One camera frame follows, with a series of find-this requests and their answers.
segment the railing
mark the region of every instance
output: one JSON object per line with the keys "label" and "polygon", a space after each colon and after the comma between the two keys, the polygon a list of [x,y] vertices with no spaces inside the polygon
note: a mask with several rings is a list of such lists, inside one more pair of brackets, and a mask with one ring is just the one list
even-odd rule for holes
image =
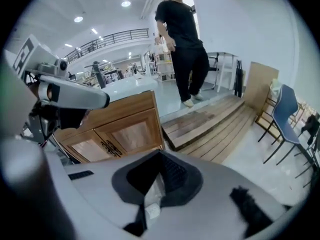
{"label": "railing", "polygon": [[81,47],[79,47],[79,49],[75,49],[74,51],[70,52],[67,56],[65,56],[65,59],[67,60],[68,64],[70,64],[71,62],[74,62],[75,60],[80,59],[82,56],[85,56],[100,48],[107,47],[116,43],[129,41],[129,40],[148,38],[148,37],[149,37],[148,28],[128,30],[128,31],[123,31],[119,33],[102,36],[103,40],[98,38],[96,40],[90,41],[82,45]]}

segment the wooden step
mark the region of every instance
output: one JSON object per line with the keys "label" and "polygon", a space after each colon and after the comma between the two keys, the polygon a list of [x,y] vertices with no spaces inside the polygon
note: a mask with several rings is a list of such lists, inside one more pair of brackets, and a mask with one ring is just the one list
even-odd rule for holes
{"label": "wooden step", "polygon": [[162,125],[165,138],[174,151],[179,151],[209,133],[228,119],[244,100],[227,96],[214,105],[205,106]]}
{"label": "wooden step", "polygon": [[210,133],[180,152],[221,164],[242,140],[255,118],[255,111],[244,105]]}

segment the wooden cabinet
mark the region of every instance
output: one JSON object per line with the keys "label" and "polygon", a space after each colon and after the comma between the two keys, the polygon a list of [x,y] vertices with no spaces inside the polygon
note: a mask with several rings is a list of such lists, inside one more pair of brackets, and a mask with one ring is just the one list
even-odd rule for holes
{"label": "wooden cabinet", "polygon": [[162,145],[154,108],[108,123],[94,131],[105,142],[113,143],[124,155],[148,151]]}
{"label": "wooden cabinet", "polygon": [[59,130],[55,136],[66,151],[81,163],[164,149],[153,91],[93,110],[78,129]]}

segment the white sneaker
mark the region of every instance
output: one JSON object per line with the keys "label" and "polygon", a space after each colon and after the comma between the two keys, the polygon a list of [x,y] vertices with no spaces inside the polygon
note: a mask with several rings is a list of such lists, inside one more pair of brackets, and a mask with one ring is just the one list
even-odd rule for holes
{"label": "white sneaker", "polygon": [[188,99],[188,100],[184,101],[183,104],[186,105],[189,108],[192,108],[194,106],[194,103],[192,102],[191,99]]}
{"label": "white sneaker", "polygon": [[205,98],[200,93],[198,93],[197,95],[192,95],[192,96],[193,96],[193,98],[195,98],[198,101],[204,101],[205,100]]}

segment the blue chair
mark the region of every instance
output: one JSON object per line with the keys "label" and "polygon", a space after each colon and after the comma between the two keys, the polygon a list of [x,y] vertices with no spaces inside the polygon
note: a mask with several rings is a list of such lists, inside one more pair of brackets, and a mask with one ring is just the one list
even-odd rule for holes
{"label": "blue chair", "polygon": [[289,86],[283,84],[281,86],[280,94],[278,96],[274,110],[272,112],[273,120],[269,125],[268,129],[258,140],[258,142],[260,142],[262,138],[266,135],[266,133],[270,130],[271,126],[275,124],[275,126],[280,132],[280,135],[278,138],[275,139],[272,145],[280,138],[280,136],[282,137],[282,142],[276,148],[276,150],[272,153],[272,155],[270,155],[267,158],[267,160],[263,162],[263,164],[268,162],[275,155],[275,153],[277,153],[277,151],[281,148],[281,146],[285,142],[292,143],[293,147],[276,165],[280,164],[290,154],[290,152],[295,148],[295,146],[300,144],[294,129],[291,127],[291,125],[288,122],[289,117],[293,115],[295,112],[297,112],[297,110],[298,110],[298,102],[296,99],[295,91]]}

